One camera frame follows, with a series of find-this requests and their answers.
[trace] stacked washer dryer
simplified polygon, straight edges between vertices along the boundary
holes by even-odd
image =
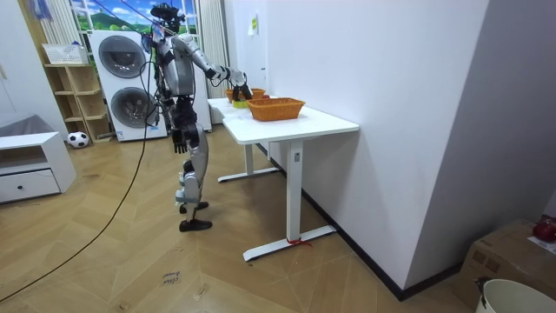
[[[141,35],[134,31],[93,30],[89,42],[118,140],[143,139],[146,116],[147,138],[166,137],[164,117],[153,98],[155,73],[152,63],[144,65],[150,55],[142,48]],[[149,82],[150,99],[141,77],[145,87]]]

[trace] white bucket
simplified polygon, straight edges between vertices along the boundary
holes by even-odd
[[[479,280],[481,298],[476,313],[554,313],[556,301],[527,287],[505,279]]]

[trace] table top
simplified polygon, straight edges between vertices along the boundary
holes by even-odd
[[[223,115],[222,121],[238,144],[279,142],[349,131],[359,125],[304,105],[296,119],[260,122],[249,109],[235,109],[227,98],[209,99],[208,105]]]
[[[54,131],[41,134],[0,137],[0,150],[39,146],[57,134],[58,132]]]

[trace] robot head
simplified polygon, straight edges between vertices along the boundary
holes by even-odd
[[[177,12],[177,8],[167,3],[161,3],[158,5],[154,5],[153,9],[150,11],[150,14],[152,14],[153,17],[162,19],[162,21],[160,22],[162,26],[177,33],[180,30],[180,22],[185,21],[185,16],[178,16]]]

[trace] white wall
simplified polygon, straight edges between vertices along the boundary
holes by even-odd
[[[403,288],[487,1],[267,5],[269,89],[361,126],[305,143],[303,188]]]
[[[556,190],[550,198],[548,205],[545,208],[545,214],[548,216],[556,217]]]
[[[68,131],[17,1],[2,3],[0,28],[17,38],[17,43],[0,44],[0,63],[6,75],[2,84],[15,111],[39,115],[65,138]]]
[[[555,14],[553,0],[488,5],[407,286],[543,213],[556,188]]]
[[[263,0],[224,1],[230,66],[247,74],[250,88],[266,89],[267,5]],[[259,32],[248,36],[251,19],[257,15]]]

